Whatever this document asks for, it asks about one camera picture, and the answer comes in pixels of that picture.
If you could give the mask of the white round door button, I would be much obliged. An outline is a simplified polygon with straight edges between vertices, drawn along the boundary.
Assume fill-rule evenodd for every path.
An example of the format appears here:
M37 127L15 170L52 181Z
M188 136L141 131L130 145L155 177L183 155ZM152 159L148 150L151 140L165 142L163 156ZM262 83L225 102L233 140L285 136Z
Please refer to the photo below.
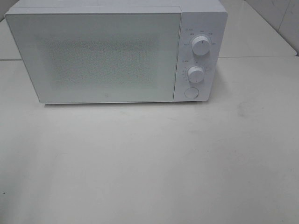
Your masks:
M199 90L197 88L191 87L185 91L185 97L189 99L196 99L199 96Z

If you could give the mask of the white timer knob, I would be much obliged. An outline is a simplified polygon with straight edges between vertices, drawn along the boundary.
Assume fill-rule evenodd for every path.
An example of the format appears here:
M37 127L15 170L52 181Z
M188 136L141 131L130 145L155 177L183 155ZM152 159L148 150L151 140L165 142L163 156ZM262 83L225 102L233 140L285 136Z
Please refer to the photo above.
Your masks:
M202 67L193 66L187 71L187 76L190 83L200 83L204 80L205 72Z

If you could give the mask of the white upper power knob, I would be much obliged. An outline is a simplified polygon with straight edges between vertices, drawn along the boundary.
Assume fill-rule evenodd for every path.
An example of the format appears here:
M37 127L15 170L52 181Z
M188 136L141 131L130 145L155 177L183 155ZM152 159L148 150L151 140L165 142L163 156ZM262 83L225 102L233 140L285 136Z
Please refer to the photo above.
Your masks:
M197 56L203 56L210 51L211 40L206 35L198 35L191 40L192 51Z

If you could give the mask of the white microwave oven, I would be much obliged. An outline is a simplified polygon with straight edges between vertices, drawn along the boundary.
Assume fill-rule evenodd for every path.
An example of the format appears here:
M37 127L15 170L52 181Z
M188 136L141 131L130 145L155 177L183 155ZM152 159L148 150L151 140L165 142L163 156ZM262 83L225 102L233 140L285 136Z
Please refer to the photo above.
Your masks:
M218 0L20 0L5 14L43 104L207 101Z

